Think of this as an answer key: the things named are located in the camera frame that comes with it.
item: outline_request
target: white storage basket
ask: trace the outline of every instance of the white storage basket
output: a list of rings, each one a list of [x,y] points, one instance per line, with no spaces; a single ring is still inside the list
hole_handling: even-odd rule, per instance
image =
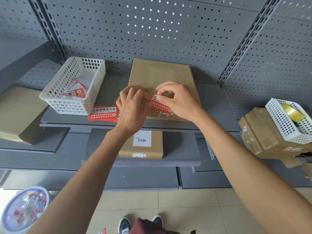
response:
[[[104,60],[70,57],[39,97],[59,114],[90,115],[105,74]],[[69,87],[75,78],[86,75],[94,77],[84,100],[61,98],[65,87]]]
[[[294,122],[283,109],[283,103],[287,103],[306,116],[305,119],[298,122],[299,128],[296,127]],[[266,109],[271,115],[284,140],[299,144],[312,142],[312,119],[299,104],[291,101],[271,98],[271,100],[266,104]]]

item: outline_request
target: sneaker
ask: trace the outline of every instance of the sneaker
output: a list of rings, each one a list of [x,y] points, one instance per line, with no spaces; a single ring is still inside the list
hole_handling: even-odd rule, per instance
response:
[[[128,217],[122,217],[119,221],[118,233],[128,234],[131,230],[131,223]]]
[[[155,217],[153,217],[152,222],[154,222],[154,223],[156,223],[162,227],[162,219],[161,219],[161,216],[159,214],[157,214],[157,215],[155,215]]]

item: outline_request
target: tape roll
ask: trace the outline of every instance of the tape roll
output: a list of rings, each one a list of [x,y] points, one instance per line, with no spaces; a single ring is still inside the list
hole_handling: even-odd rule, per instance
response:
[[[285,110],[285,112],[287,113],[287,115],[295,122],[299,122],[302,119],[306,118],[305,115],[303,115],[301,112],[297,111],[292,106],[290,106],[286,103],[283,103],[282,107]]]

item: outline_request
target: hand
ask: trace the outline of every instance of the hand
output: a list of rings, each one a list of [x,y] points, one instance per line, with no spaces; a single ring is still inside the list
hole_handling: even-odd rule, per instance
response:
[[[174,81],[167,81],[157,86],[157,94],[164,92],[174,93],[174,98],[160,97],[160,102],[169,106],[175,114],[186,120],[192,121],[199,112],[203,111],[195,101],[187,86]]]
[[[116,128],[122,130],[128,138],[142,128],[147,112],[153,105],[153,102],[149,102],[151,98],[146,88],[141,86],[128,86],[120,92],[116,101],[120,110]]]

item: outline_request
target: tiled floor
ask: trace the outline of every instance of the tiled floor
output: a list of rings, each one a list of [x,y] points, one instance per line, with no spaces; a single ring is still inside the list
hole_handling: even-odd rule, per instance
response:
[[[312,188],[298,191],[312,202]],[[0,190],[0,213],[15,193]],[[182,234],[264,233],[233,189],[103,193],[87,233],[106,228],[107,234],[114,234],[122,216],[134,223],[137,217],[151,220],[158,213],[167,230]]]

